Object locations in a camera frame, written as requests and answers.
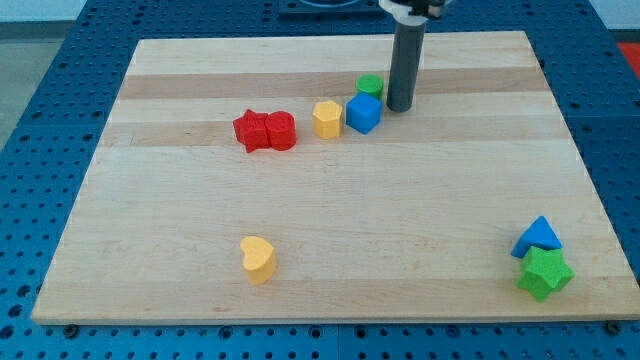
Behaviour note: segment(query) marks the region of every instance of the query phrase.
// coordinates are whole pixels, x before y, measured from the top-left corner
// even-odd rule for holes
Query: green star block
[[[529,291],[539,302],[553,291],[562,290],[574,276],[564,262],[562,249],[543,250],[532,246],[522,259],[520,270],[518,287]]]
[[[356,94],[361,92],[369,94],[374,98],[380,100],[382,98],[382,89],[384,88],[384,81],[376,74],[362,75],[356,81]]]

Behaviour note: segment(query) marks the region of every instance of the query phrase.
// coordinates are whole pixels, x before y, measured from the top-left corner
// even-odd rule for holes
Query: yellow hexagon block
[[[333,139],[342,131],[342,106],[328,100],[313,108],[313,132],[323,139]]]
[[[242,266],[253,285],[260,285],[273,276],[278,267],[276,252],[267,240],[257,236],[247,236],[240,242],[244,253]]]

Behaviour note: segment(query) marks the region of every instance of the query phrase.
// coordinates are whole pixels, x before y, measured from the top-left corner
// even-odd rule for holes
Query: wood grain
[[[32,317],[43,324],[632,319],[640,291],[526,36],[427,34],[414,107],[318,139],[311,109],[388,76],[389,36],[144,40]],[[297,119],[246,154],[246,108]],[[546,215],[576,278],[515,286]],[[240,240],[279,268],[253,287]]]

